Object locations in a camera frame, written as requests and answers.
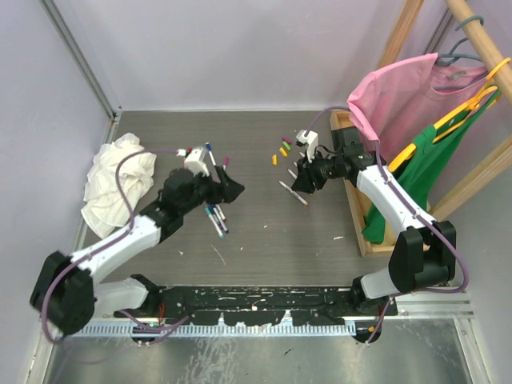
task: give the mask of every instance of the white wall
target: white wall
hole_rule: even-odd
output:
[[[45,257],[74,243],[109,122],[37,1],[2,4],[0,58],[0,381],[17,383],[38,331],[30,294]]]
[[[503,54],[512,55],[512,3],[507,0],[469,3],[476,13],[485,17],[485,27]],[[450,32],[440,51],[450,50],[461,36],[462,32]],[[460,52],[473,52],[471,45],[466,44]],[[510,134],[512,107],[506,98],[502,98],[466,134],[438,180],[434,197],[442,196]],[[458,248],[470,269],[468,291],[485,338],[490,363],[497,375],[496,382],[504,384],[509,383],[512,377],[512,334],[508,331],[512,317],[510,196],[512,170],[495,179],[449,218],[457,228]]]
[[[124,110],[275,110],[344,102],[375,68],[403,0],[57,4],[74,8],[71,27]],[[418,36],[422,50],[430,32]]]

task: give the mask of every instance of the small debris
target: small debris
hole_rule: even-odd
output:
[[[214,249],[215,252],[217,252],[218,256],[221,258],[222,260],[222,263],[225,265],[226,264],[226,261],[224,260],[224,257],[221,255],[221,253],[217,250],[217,248],[215,248],[213,246],[213,244],[211,244],[211,247]]]

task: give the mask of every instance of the green shirt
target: green shirt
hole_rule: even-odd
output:
[[[499,90],[493,92],[487,101],[471,116],[468,117],[470,112],[464,110],[451,121],[439,127],[438,130],[436,130],[433,125],[428,126],[413,140],[413,143],[416,145],[416,151],[413,157],[409,161],[401,164],[400,167],[393,172],[393,176],[395,176],[402,188],[424,210],[426,210],[426,200],[432,186],[457,149],[462,137],[499,94]],[[467,120],[461,124],[459,128],[438,142],[433,143],[436,135],[448,130],[464,118],[467,118]],[[368,215],[365,217],[365,221],[366,227],[362,231],[364,238],[374,244],[382,244],[386,230],[386,220],[384,220],[384,217],[375,206],[372,205]]]

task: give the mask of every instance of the gray table surface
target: gray table surface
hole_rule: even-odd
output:
[[[164,243],[113,272],[107,281],[143,274],[167,285],[340,285],[376,271],[385,259],[359,255],[342,181],[329,181],[303,206],[279,184],[291,186],[298,148],[284,158],[281,137],[308,127],[315,112],[125,112],[117,137],[131,132],[145,148],[184,148],[210,142],[217,162],[229,156],[227,172],[246,191],[223,205],[230,233],[220,239],[203,209]],[[318,122],[320,143],[332,146],[328,116]],[[278,166],[272,166],[278,154]],[[159,154],[154,187],[138,208],[156,198],[168,173],[182,162]],[[89,231],[86,244],[98,239]]]

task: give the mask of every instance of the white cable tray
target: white cable tray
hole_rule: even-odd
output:
[[[136,325],[133,322],[91,322],[80,332],[73,335],[74,338],[155,338],[160,334],[133,333]],[[287,337],[287,336],[354,336],[355,323],[346,322],[343,326],[293,326],[291,323],[282,322],[276,326],[227,326],[220,322],[216,326],[180,326],[170,338],[208,338],[208,337]]]

